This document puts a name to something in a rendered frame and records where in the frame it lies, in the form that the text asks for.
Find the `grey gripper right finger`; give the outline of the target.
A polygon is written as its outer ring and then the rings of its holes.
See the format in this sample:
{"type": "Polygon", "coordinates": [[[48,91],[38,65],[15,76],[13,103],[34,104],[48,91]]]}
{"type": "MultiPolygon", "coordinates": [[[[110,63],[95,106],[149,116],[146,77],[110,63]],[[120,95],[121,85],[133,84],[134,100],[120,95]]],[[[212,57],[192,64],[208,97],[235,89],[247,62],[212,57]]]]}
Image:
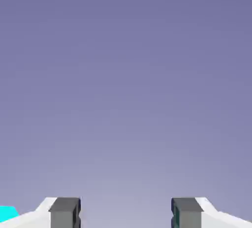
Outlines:
{"type": "Polygon", "coordinates": [[[218,211],[206,197],[173,197],[171,228],[252,228],[252,222],[218,211]]]}

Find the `large cyan box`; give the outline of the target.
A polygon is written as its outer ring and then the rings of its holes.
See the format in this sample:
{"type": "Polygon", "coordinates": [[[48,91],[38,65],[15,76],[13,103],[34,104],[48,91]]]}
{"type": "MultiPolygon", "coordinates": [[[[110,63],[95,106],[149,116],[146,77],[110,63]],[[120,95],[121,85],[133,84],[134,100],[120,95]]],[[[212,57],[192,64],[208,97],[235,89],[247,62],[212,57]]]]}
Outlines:
{"type": "Polygon", "coordinates": [[[0,223],[19,216],[14,206],[0,206],[0,223]]]}

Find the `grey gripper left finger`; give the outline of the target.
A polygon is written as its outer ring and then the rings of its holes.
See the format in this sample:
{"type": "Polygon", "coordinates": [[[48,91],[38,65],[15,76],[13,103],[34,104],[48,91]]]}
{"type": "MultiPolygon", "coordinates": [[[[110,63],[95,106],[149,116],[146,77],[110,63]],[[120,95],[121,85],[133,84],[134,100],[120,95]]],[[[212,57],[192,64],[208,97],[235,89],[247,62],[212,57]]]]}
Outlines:
{"type": "Polygon", "coordinates": [[[0,223],[0,228],[81,228],[81,199],[46,197],[34,210],[0,223]]]}

